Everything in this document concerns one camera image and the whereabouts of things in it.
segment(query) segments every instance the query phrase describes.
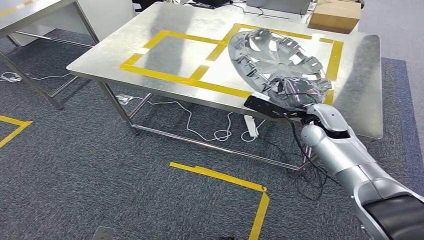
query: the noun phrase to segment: desk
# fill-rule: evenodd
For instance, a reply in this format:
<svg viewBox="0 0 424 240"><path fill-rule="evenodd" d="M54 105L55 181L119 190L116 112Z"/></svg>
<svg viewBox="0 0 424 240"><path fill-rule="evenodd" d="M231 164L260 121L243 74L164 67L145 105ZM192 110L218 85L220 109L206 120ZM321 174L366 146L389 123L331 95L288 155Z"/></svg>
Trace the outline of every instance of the desk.
<svg viewBox="0 0 424 240"><path fill-rule="evenodd" d="M77 0L2 0L0 5L0 38L3 38L7 35L12 34L15 31L18 31L35 21L38 21L47 15L57 11L65 6L73 5L78 15L80 16L83 24L87 28L91 37L95 43L99 42L96 34L93 31L93 28L90 26L86 16L81 10L80 5ZM91 48L91 46L70 42L61 39L54 39L50 37L42 37L47 40L52 40L56 42L61 42L64 44L71 44L78 47ZM0 51L0 61L3 61L9 68L11 68L15 73L22 77L22 80L28 83L36 92L40 93L45 97L52 105L58 109L62 109L62 105L54 99L54 97L63 91L67 86L69 86L77 77L73 77L68 82L64 83L61 87L55 90L53 93L49 94L43 90L37 81L28 77L15 63L13 63L9 58L6 57Z"/></svg>
<svg viewBox="0 0 424 240"><path fill-rule="evenodd" d="M234 33L256 27L291 36L317 57L335 86L332 104L364 139L372 141L382 137L380 39L376 35L325 32L284 20L155 3L67 69L76 76L100 82L102 90L134 133L141 129L281 166L274 160L132 122L152 93L266 119L243 106L253 90L236 72L227 50L228 40ZM108 84L150 94L127 115ZM287 165L283 167L298 169Z"/></svg>

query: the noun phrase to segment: brown box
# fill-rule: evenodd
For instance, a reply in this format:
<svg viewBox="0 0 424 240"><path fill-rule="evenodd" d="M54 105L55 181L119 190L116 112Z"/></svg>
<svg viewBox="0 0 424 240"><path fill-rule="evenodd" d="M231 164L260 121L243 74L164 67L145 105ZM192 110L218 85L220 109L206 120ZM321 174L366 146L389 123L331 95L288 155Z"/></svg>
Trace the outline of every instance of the brown box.
<svg viewBox="0 0 424 240"><path fill-rule="evenodd" d="M341 0L319 0L310 17L310 29L349 34L361 17L361 4Z"/></svg>

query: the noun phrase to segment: table surface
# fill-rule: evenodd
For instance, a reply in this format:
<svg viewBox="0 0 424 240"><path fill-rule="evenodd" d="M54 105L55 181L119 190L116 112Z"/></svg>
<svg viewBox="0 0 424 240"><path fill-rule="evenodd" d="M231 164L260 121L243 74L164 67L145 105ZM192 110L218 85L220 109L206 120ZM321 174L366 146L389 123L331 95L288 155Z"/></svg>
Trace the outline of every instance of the table surface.
<svg viewBox="0 0 424 240"><path fill-rule="evenodd" d="M228 40L224 39L235 24L291 33L294 36L291 37L310 55L321 61L325 71L330 58L337 53L332 51L332 43L320 40L343 42L338 74L333 83L333 106L363 140L382 137L381 57L377 35L326 32L306 28L301 23L232 11L155 3L67 69L83 78L263 118L262 114L243 106L244 94L253 92L253 89L236 72L227 48L216 59L212 57L211 60L209 56L217 44ZM159 32L168 36L161 38ZM178 36L181 34L202 38L185 39ZM193 73L202 71L200 65L208 69L200 80L193 80L196 75Z"/></svg>
<svg viewBox="0 0 424 240"><path fill-rule="evenodd" d="M0 38L38 21L76 0L1 0Z"/></svg>

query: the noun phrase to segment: yellow tape square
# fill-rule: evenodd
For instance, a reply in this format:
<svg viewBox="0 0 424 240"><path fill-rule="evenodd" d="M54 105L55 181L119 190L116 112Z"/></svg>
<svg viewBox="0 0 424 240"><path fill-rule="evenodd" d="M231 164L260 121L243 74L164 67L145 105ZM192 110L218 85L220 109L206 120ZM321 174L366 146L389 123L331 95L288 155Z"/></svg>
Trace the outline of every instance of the yellow tape square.
<svg viewBox="0 0 424 240"><path fill-rule="evenodd" d="M3 140L0 140L0 148L3 147L5 144L7 144L10 140L12 140L16 135L18 135L22 130L24 130L26 127L28 127L32 121L21 121L17 119L13 119L7 116L0 115L0 122L5 122L8 124L17 125L18 128L16 128L14 131L12 131L6 138Z"/></svg>
<svg viewBox="0 0 424 240"><path fill-rule="evenodd" d="M253 25L235 23L233 25L233 27L229 30L229 32L224 36L224 38L222 40L216 40L216 39L211 39L211 38L206 38L206 37L188 35L188 34L179 33L179 32L161 30L154 37L152 37L149 40L148 43L146 43L143 46L143 49L145 49L146 52L149 51L156 44L158 44L164 37L182 38L182 39L194 40L194 41L199 41L199 42L204 42L204 43L216 44L215 49L207 56L207 58L204 61L205 63L214 62L220 56L220 54L225 50L225 48L228 46L228 42L230 41L231 37L234 34L238 33L240 31L240 29L242 29L242 28L244 28L244 29L258 29L260 27L259 26L253 26ZM270 29L270 30L273 33L284 35L284 36L301 38L301 39L306 39L306 40L312 39L312 36L310 36L310 35L305 35L305 34L300 34L300 33L295 33L295 32L288 32L288 31L281 31L281 30L276 30L276 29ZM333 89L334 89L336 79L337 79L337 74L338 74L338 71L339 71L340 59L341 59L341 56L342 56L343 42L342 41L336 41L336 40L333 40L333 39L328 39L328 38L320 38L319 41L322 42L322 43L332 44L332 49L331 49L331 54L330 54L330 58L329 58L329 61L328 61L326 76L327 76L328 80L331 81ZM249 91L244 91L244 90L240 90L240 89L236 89L236 88L232 88L232 87L226 87L226 86L222 86L222 85L217 85L217 84L213 84L213 83L209 83L209 82L200 81L200 79L205 75L205 73L210 68L210 66L207 65L207 64L200 64L199 67L193 72L193 74L190 77L182 77L182 76L177 76L177 75L173 75L173 74L169 74L169 73L165 73L165 72L160 72L160 71L155 71L155 70L151 70L151 69L147 69L147 68L143 68L143 67L134 66L134 64L141 57L143 57L143 55L144 54L141 54L141 53L133 54L131 57L129 57L126 61L124 61L120 65L120 69L123 70L123 71L136 73L136 74L144 75L144 76L155 78L155 79L161 79L161 80L165 80L165 81L169 81L169 82L175 82L175 83L185 84L185 85L189 85L189 86L193 86L193 87L208 89L208 90L212 90L212 91L215 91L215 92L229 94L229 95L233 95L233 96L237 96L237 97L241 97L241 98L247 98L251 94L251 92L249 92ZM329 91L329 94L325 98L325 102L324 102L325 104L332 104L333 103L333 98L334 98L334 90L333 89L331 89Z"/></svg>

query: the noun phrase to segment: metal table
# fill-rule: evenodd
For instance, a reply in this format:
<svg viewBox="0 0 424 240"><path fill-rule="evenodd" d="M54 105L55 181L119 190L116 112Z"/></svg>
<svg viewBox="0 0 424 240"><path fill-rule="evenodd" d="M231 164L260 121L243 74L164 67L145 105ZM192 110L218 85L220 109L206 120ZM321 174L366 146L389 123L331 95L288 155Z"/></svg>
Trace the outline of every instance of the metal table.
<svg viewBox="0 0 424 240"><path fill-rule="evenodd" d="M99 39L94 33L93 28L90 26L90 23L84 15L77 0L2 0L0 5L0 38L8 36L12 33L17 33L90 49L92 46L86 44L19 31L20 29L32 24L33 22L38 21L48 16L52 12L70 4L73 4L75 6L82 22L84 23L94 42L98 43ZM49 94L40 87L37 81L28 77L15 63L13 63L9 58L7 58L6 55L3 54L1 51L0 61L3 61L15 73L20 75L23 81L28 83L36 92L40 93L58 109L62 109L63 107L60 102L54 99L54 97L77 79L77 76L73 77L72 79L64 83L62 86L60 86L58 89L56 89L53 93Z"/></svg>
<svg viewBox="0 0 424 240"><path fill-rule="evenodd" d="M326 102L336 106L363 139L372 141L382 137L380 39L376 35L359 32L345 35L308 29L301 23L231 11L155 3L68 65L67 69L76 76L98 81L134 133L141 129L300 170L302 166L214 146L132 122L152 93L266 119L243 106L253 90L234 69L227 50L228 40L234 33L258 27L290 36L316 56L335 86ZM108 84L147 90L150 94L127 115Z"/></svg>

